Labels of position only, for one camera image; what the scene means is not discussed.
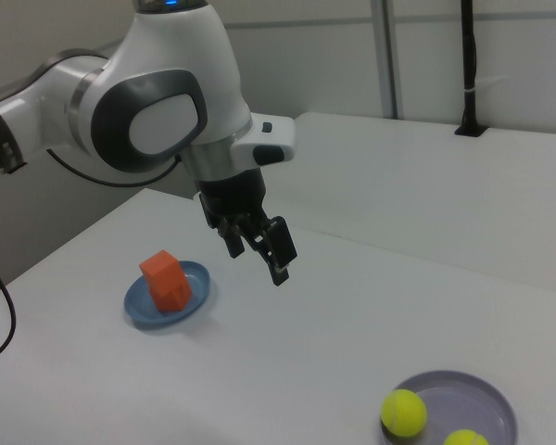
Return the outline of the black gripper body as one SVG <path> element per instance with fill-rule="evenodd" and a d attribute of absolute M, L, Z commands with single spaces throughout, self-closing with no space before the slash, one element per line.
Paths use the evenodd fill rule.
<path fill-rule="evenodd" d="M 266 186 L 260 169 L 218 181 L 197 181 L 196 187 L 210 228 L 217 228 L 222 220 L 233 223 L 239 217 L 258 227 L 269 225 L 262 208 Z"/>

